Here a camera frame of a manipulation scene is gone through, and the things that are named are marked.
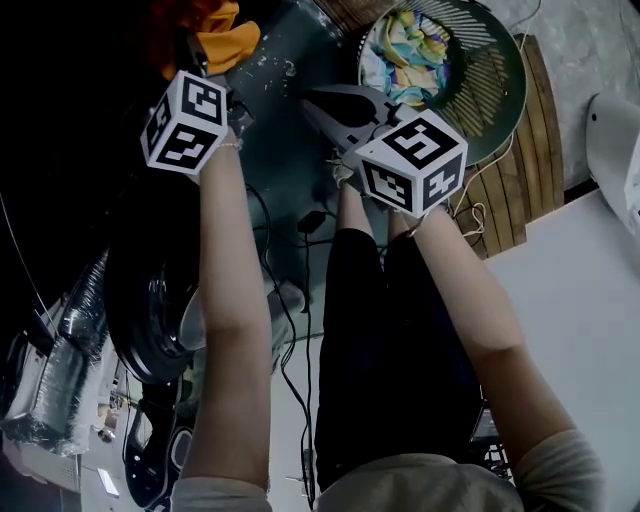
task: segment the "person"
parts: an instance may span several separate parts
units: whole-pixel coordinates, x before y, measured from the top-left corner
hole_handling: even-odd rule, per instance
[[[271,329],[230,134],[203,169],[207,362],[175,511],[269,511]],[[598,510],[598,458],[536,369],[505,291],[443,208],[413,237],[389,214],[380,265],[360,194],[339,185],[315,447],[319,511]],[[465,464],[479,386],[515,486]]]

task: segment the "gray floor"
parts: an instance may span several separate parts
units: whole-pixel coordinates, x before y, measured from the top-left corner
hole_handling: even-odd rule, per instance
[[[631,53],[640,66],[640,16],[628,0],[543,0],[531,33],[540,41],[551,78],[561,127],[567,187],[588,177],[584,122],[594,94],[617,91],[640,103],[640,87]],[[537,0],[486,0],[508,27],[533,11]],[[623,35],[625,20],[630,46]],[[524,31],[526,23],[519,27]],[[278,231],[300,243],[296,224],[312,210],[322,209],[319,197],[329,196],[335,211],[335,186],[325,160],[330,147],[302,117],[297,95],[313,86],[351,81],[355,52],[311,0],[283,2],[254,55],[230,73],[231,84],[243,96],[256,122],[243,135],[245,177],[263,195]],[[254,226],[264,224],[260,205],[250,203]],[[366,201],[378,243],[386,242],[386,216]],[[311,239],[331,238],[335,224],[328,218]],[[264,231],[256,232],[259,245]],[[326,264],[330,245],[310,251],[311,332],[322,331]],[[269,261],[279,279],[304,284],[304,249],[272,237]],[[306,332],[301,316],[298,335]]]

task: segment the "forearm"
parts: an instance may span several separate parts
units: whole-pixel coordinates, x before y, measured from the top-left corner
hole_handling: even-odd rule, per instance
[[[200,175],[200,297],[207,362],[182,477],[266,487],[271,328],[237,151],[222,147]]]
[[[437,208],[415,240],[489,399],[511,461],[543,439],[574,428],[528,354],[509,297],[453,220]]]

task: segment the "laundry basket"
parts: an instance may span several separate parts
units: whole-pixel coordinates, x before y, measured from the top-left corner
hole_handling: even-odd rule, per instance
[[[469,143],[467,165],[494,153],[513,133],[524,110],[527,78],[518,46],[509,31],[483,5],[462,0],[405,0],[387,11],[416,11],[447,30],[450,76],[446,87],[427,101]],[[358,55],[371,43],[363,38]]]

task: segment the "white box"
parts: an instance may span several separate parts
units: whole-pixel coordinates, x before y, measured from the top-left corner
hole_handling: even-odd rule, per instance
[[[367,194],[419,218],[462,186],[467,142],[426,110],[356,155]]]
[[[178,71],[140,136],[149,167],[198,174],[227,134],[226,91]]]

